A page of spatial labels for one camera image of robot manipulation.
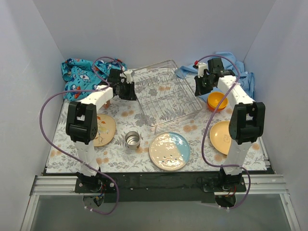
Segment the yellow bowl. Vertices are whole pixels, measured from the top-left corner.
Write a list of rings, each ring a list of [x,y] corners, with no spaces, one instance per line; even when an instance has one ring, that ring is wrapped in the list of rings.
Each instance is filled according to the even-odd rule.
[[[224,94],[221,92],[212,92],[207,98],[208,107],[212,110],[218,109],[221,111],[228,106],[228,99],[224,98]]]

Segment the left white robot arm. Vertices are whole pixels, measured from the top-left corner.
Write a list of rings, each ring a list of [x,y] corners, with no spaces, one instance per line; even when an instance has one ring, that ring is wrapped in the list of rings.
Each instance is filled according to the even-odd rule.
[[[97,177],[99,165],[96,162],[94,138],[98,133],[97,111],[114,96],[122,100],[137,99],[133,81],[134,71],[111,69],[107,82],[110,86],[98,85],[95,91],[80,101],[72,101],[68,106],[66,133],[73,141],[82,167],[77,173],[82,185],[91,192],[102,188],[102,180]]]

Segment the steel tumbler cup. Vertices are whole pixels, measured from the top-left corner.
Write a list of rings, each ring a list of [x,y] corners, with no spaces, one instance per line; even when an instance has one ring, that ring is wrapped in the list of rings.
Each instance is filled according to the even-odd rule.
[[[137,150],[140,147],[140,135],[136,131],[130,131],[125,135],[125,145],[130,150]]]

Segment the pink mug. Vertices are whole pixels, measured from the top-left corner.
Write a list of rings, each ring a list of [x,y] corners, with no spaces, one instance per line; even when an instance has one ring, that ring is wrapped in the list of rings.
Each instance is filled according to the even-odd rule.
[[[107,101],[104,105],[104,109],[108,109],[110,105],[111,105],[110,101]]]

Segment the wire dish rack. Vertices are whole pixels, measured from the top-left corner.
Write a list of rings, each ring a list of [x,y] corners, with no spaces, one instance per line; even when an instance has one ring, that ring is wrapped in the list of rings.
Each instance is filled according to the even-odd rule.
[[[176,75],[177,69],[169,59],[133,70],[135,94],[151,131],[193,118],[203,108],[187,79]]]

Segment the red orange bowl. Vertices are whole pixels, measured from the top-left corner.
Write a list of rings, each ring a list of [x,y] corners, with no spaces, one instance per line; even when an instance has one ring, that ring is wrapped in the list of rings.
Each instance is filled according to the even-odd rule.
[[[223,111],[226,107],[228,106],[228,102],[222,102],[220,104],[220,106],[218,106],[218,102],[216,104],[214,103],[209,103],[209,101],[207,101],[207,107],[208,109],[213,112],[216,110],[216,112],[221,112]]]

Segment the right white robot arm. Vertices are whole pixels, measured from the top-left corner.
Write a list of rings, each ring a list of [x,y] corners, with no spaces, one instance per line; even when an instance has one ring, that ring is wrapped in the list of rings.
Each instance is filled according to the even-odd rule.
[[[219,166],[216,182],[221,190],[229,191],[240,184],[248,150],[263,135],[266,107],[264,103],[249,97],[240,86],[241,73],[238,68],[234,71],[225,69],[222,62],[224,57],[221,55],[208,55],[207,58],[207,63],[197,60],[193,65],[198,71],[194,78],[195,95],[209,93],[216,87],[233,107],[229,122],[231,147],[224,164]]]

